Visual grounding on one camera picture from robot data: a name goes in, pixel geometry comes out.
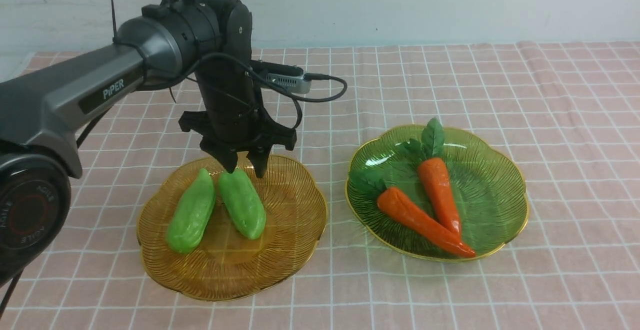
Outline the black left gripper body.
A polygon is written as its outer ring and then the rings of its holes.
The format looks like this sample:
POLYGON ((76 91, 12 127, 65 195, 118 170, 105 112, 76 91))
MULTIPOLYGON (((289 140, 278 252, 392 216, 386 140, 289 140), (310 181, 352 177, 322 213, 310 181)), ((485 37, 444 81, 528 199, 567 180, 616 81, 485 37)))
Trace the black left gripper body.
POLYGON ((281 145, 288 151, 295 148, 296 128, 277 123, 262 99, 264 87, 286 95, 290 92, 258 75, 251 61, 206 60, 194 75, 205 109, 183 112, 178 122, 183 132, 226 144, 236 153, 249 152, 254 145, 281 145))

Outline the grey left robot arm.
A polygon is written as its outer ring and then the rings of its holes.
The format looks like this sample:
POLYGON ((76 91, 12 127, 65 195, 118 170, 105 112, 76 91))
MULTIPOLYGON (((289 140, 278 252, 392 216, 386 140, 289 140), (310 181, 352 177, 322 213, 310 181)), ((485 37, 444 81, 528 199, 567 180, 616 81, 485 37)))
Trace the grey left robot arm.
POLYGON ((194 74, 205 111, 179 125, 231 170, 247 152, 262 177, 270 149, 291 151, 294 129, 276 123, 259 91, 275 85, 252 61, 253 17, 240 0, 146 5, 110 45, 1 85, 1 283, 20 273, 60 232, 71 178, 82 177, 76 132, 124 96, 162 90, 194 74))

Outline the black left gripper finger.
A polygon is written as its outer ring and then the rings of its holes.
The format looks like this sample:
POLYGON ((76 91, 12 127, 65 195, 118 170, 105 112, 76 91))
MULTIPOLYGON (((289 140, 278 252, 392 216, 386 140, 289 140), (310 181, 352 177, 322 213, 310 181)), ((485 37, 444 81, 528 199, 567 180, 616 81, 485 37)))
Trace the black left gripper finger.
POLYGON ((236 151, 232 151, 226 144, 221 144, 214 140, 202 140, 201 150, 219 162, 226 172, 234 172, 238 163, 238 155, 236 151))
POLYGON ((269 156, 272 149, 270 145, 254 145, 247 151, 247 159, 253 165, 256 177, 263 178, 268 168, 269 156))

